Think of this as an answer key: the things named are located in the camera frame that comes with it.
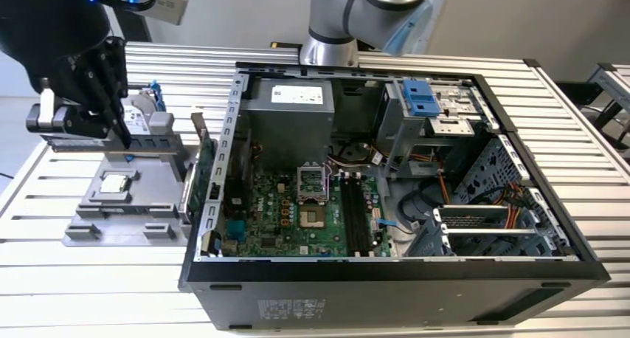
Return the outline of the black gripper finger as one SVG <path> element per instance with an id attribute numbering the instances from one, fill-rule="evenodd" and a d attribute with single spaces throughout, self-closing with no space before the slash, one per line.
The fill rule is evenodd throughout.
<path id="1" fill-rule="evenodd" d="M 90 96 L 112 111 L 122 111 L 122 99 L 128 97 L 126 40 L 107 37 L 82 56 L 84 72 L 92 73 L 99 87 L 88 87 Z"/>
<path id="2" fill-rule="evenodd" d="M 110 139 L 128 149 L 131 133 L 124 122 L 124 108 L 106 108 L 100 114 L 90 114 L 83 107 L 66 108 L 66 138 L 76 140 Z"/>

